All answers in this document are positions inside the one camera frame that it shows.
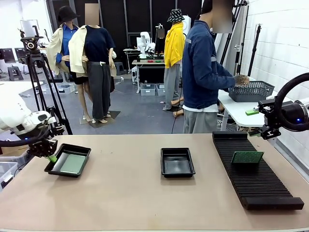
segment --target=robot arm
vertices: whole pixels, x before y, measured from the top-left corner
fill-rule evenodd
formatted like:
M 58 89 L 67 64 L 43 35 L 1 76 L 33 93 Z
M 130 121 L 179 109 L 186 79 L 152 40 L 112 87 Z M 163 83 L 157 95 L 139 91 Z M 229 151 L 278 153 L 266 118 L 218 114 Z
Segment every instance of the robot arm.
M 149 47 L 153 47 L 151 44 L 150 35 L 148 32 L 144 31 L 140 33 L 141 42 L 137 44 L 140 52 L 145 56 L 145 52 L 148 51 Z
M 0 133 L 10 130 L 21 140 L 0 141 L 0 147 L 29 145 L 32 154 L 38 157 L 50 156 L 56 150 L 57 142 L 47 139 L 49 126 L 56 122 L 46 111 L 31 112 L 24 100 L 16 93 L 1 89 Z
M 286 95 L 305 81 L 309 81 L 309 73 L 289 81 L 275 99 L 259 102 L 258 111 L 265 114 L 265 125 L 261 129 L 264 139 L 280 136 L 280 127 L 294 132 L 309 130 L 309 98 L 283 103 Z

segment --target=gray pants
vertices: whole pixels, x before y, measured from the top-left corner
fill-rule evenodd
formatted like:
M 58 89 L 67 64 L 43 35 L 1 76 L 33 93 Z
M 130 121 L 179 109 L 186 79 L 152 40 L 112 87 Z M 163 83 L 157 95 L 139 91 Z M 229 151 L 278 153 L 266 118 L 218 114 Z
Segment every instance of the gray pants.
M 171 101 L 179 99 L 180 64 L 174 64 L 164 72 L 165 109 L 172 108 Z
M 102 120 L 110 107 L 111 71 L 107 64 L 87 62 L 90 92 L 93 99 L 92 117 Z
M 184 134 L 212 133 L 217 130 L 217 113 L 184 111 Z

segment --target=navy t-shirt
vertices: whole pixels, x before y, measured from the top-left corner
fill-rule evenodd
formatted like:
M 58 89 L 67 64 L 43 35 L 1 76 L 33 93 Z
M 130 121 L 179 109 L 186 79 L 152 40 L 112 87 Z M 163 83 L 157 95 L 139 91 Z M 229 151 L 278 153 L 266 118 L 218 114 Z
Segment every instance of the navy t-shirt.
M 90 26 L 86 26 L 86 28 L 84 49 L 88 60 L 108 64 L 109 50 L 116 47 L 111 35 L 105 28 L 92 28 Z

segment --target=hand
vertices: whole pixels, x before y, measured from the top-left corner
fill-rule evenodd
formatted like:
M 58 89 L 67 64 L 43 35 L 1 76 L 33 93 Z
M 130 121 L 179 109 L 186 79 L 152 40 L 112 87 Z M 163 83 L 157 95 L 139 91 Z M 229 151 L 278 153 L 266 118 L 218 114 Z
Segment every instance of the hand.
M 87 62 L 87 61 L 88 61 L 87 56 L 82 56 L 82 62 Z
M 63 57 L 62 57 L 62 60 L 63 60 L 63 61 L 70 61 L 70 56 L 63 56 Z
M 115 66 L 114 61 L 113 61 L 113 59 L 112 59 L 112 58 L 109 58 L 109 63 L 110 63 L 110 66 L 112 66 L 112 67 L 114 67 L 114 66 Z
M 245 75 L 235 76 L 235 87 L 247 86 L 250 83 L 249 77 Z

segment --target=black anti-static rack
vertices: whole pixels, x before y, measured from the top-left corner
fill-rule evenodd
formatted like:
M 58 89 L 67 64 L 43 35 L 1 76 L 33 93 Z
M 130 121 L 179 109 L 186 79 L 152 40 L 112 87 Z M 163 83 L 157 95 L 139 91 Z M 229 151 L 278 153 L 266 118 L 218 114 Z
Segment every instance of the black anti-static rack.
M 235 151 L 256 151 L 246 132 L 212 134 L 221 161 L 236 194 L 247 210 L 299 210 L 304 202 L 293 197 L 264 159 L 257 164 L 232 164 Z

